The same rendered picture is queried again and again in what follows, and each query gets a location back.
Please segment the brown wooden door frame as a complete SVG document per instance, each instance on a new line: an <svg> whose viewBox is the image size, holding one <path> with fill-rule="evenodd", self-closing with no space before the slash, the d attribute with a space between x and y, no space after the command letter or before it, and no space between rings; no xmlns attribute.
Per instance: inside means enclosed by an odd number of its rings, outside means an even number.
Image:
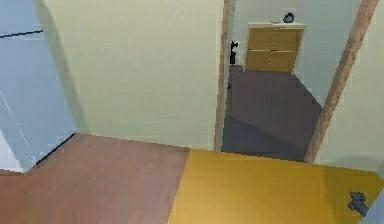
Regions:
<svg viewBox="0 0 384 224"><path fill-rule="evenodd" d="M218 84L217 84L217 103L216 103L216 120L214 129L214 147L213 151L218 153L221 151L222 136L224 128L226 85L225 79L229 76L229 46L227 45L228 37L228 18L230 0L221 0L223 2L222 12L220 16L221 33L220 33L220 62L218 65ZM316 124L314 136L311 138L310 144L304 157L307 164L314 164L315 159L320 151L320 146L324 140L324 136L329 128L334 111L339 103L340 97L349 78L352 67L356 61L358 52L362 46L364 37L374 16L375 9L379 0L362 0L356 13L352 29L349 33L342 57L338 63L335 76L332 80L331 87L328 91L326 101L319 121Z"/></svg>

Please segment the wooden chest of drawers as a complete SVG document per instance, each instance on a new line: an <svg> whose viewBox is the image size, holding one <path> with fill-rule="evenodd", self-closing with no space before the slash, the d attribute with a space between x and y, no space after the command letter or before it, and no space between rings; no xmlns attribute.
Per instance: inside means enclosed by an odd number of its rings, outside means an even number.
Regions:
<svg viewBox="0 0 384 224"><path fill-rule="evenodd" d="M244 70L292 73L304 30L304 23L249 22Z"/></svg>

